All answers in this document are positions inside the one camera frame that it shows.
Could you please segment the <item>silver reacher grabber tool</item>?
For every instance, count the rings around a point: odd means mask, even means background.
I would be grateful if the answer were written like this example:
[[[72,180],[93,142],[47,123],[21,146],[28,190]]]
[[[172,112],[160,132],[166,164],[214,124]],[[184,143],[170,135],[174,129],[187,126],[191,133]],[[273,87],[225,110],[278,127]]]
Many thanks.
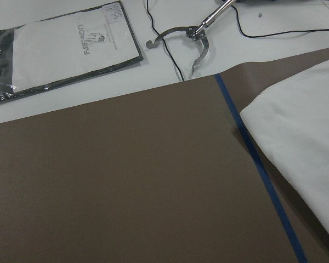
[[[202,45],[202,51],[200,52],[199,57],[193,62],[192,68],[191,68],[191,74],[193,75],[195,72],[195,68],[198,67],[198,65],[206,58],[208,51],[209,51],[209,41],[206,37],[205,29],[210,27],[215,20],[222,15],[229,7],[232,7],[232,5],[236,1],[223,1],[223,3],[215,9],[213,12],[211,12],[198,26],[181,26],[181,27],[173,27],[168,30],[165,30],[162,33],[158,33],[155,30],[154,27],[154,19],[149,11],[149,1],[146,1],[146,12],[148,16],[150,17],[151,21],[151,27],[157,34],[157,37],[155,40],[149,40],[147,41],[146,47],[148,49],[154,49],[159,46],[160,42],[165,42],[165,37],[171,33],[175,32],[185,32],[185,36],[189,39],[191,39],[193,42],[200,41]]]

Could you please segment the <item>white long-sleeve printed shirt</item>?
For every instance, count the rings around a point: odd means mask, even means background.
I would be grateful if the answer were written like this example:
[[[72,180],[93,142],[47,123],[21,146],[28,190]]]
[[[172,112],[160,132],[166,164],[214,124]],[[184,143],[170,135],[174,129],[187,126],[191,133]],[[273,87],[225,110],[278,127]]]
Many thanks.
[[[329,234],[329,60],[266,88],[240,116]]]

